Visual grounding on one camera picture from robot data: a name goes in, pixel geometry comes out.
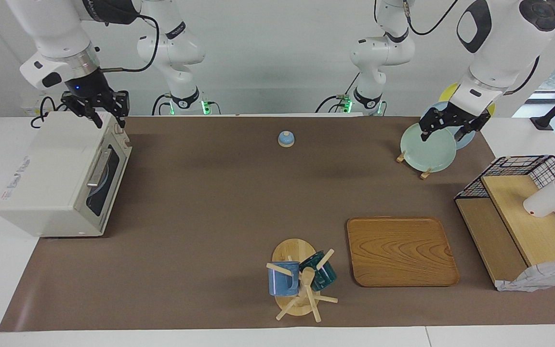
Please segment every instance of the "white robotic arm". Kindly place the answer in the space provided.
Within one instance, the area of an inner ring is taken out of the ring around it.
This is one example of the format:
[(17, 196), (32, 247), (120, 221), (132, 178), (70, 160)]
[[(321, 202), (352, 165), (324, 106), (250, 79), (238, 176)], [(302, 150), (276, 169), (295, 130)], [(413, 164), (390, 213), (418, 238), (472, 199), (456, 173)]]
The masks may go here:
[(430, 108), (419, 122), (424, 141), (446, 127), (461, 127), (456, 140), (480, 131), (491, 117), (487, 107), (505, 94), (553, 39), (555, 0), (503, 1), (512, 4), (498, 18), (492, 18), (487, 0), (474, 1), (462, 16), (461, 20), (471, 15), (476, 25), (476, 34), (468, 40), (458, 33), (464, 47), (475, 54), (474, 61), (447, 108)]
[(194, 82), (187, 65), (198, 64), (205, 59), (205, 51), (198, 39), (186, 28), (177, 4), (173, 0), (143, 0), (141, 13), (156, 19), (160, 26), (160, 37), (156, 33), (138, 41), (138, 53), (146, 62), (150, 61), (156, 40), (158, 51), (153, 66), (164, 75), (172, 109), (175, 114), (207, 114), (203, 93)]
[(7, 4), (38, 49), (20, 68), (25, 79), (40, 90), (64, 82), (69, 92), (62, 95), (62, 102), (77, 116), (102, 127), (95, 107), (103, 107), (125, 127), (128, 92), (114, 92), (108, 85), (81, 18), (130, 24), (138, 17), (132, 2), (7, 0)]
[[(81, 27), (81, 20), (130, 24), (136, 18), (146, 18), (138, 13), (132, 0), (6, 1), (38, 49), (20, 68), (25, 79), (40, 90), (64, 82), (69, 92), (62, 95), (62, 102), (77, 116), (87, 117), (101, 127), (95, 108), (103, 107), (125, 127), (124, 118), (130, 108), (128, 92), (114, 92), (104, 72), (128, 69), (100, 69), (95, 48)], [(161, 30), (153, 64), (165, 75), (172, 107), (180, 110), (179, 114), (197, 114), (198, 110), (207, 113), (210, 108), (185, 66), (202, 62), (205, 53), (185, 29), (176, 4), (172, 0), (143, 0), (141, 6), (142, 13), (155, 19)], [(152, 60), (155, 48), (155, 33), (139, 40), (138, 51), (146, 62)]]
[(352, 90), (352, 111), (375, 114), (381, 103), (387, 76), (383, 66), (396, 66), (409, 62), (414, 56), (414, 41), (410, 37), (403, 0), (381, 0), (376, 7), (378, 25), (385, 31), (383, 37), (359, 40), (350, 60), (361, 75)]

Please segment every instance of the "white table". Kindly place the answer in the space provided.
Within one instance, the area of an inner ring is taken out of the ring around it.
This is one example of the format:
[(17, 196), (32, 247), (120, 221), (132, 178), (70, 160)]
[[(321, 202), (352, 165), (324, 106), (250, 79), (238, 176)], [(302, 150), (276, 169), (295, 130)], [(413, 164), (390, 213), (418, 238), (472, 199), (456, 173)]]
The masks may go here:
[[(27, 118), (0, 118), (0, 193), (36, 133)], [(555, 135), (538, 132), (528, 119), (491, 119), (483, 134), (496, 156), (555, 155)], [(37, 242), (0, 218), (0, 321)], [(327, 347), (548, 347), (555, 346), (555, 325), (0, 333), (0, 346), (283, 346), (288, 341), (310, 341), (318, 336), (323, 336)]]

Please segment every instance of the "mug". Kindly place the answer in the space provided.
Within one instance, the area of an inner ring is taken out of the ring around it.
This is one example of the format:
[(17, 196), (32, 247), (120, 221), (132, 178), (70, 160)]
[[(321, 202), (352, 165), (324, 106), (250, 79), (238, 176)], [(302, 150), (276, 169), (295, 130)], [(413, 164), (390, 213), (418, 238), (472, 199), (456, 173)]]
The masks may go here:
[(295, 296), (299, 294), (299, 262), (276, 261), (272, 264), (290, 270), (293, 276), (269, 268), (269, 294), (273, 296)]
[(314, 281), (312, 282), (312, 290), (315, 292), (320, 292), (324, 288), (330, 286), (331, 283), (335, 282), (337, 275), (331, 264), (329, 262), (324, 263), (324, 266), (317, 270), (316, 266), (324, 258), (324, 251), (318, 251), (315, 255), (305, 259), (301, 265), (299, 265), (299, 270), (303, 271), (306, 267), (311, 267), (315, 271)]

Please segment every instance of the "oven handle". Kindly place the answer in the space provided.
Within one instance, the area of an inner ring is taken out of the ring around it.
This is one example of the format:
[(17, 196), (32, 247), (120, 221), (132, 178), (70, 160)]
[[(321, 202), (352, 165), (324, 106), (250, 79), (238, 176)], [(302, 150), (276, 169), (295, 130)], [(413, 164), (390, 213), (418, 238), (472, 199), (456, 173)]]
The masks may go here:
[(100, 181), (102, 176), (104, 175), (104, 171), (106, 170), (106, 165), (108, 165), (108, 161), (110, 160), (110, 156), (113, 154), (113, 149), (108, 148), (107, 150), (103, 151), (100, 154), (99, 160), (97, 160), (97, 164), (93, 169), (93, 173), (91, 174), (90, 179), (87, 181), (87, 187), (98, 187), (100, 185)]

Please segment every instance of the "white toaster oven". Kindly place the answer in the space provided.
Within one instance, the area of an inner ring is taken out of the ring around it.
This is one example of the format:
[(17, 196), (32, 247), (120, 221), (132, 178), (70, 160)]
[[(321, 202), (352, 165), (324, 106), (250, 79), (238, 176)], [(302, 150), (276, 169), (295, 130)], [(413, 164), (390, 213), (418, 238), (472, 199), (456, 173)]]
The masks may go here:
[(36, 237), (104, 234), (132, 147), (113, 116), (104, 125), (49, 113), (0, 196), (0, 216)]

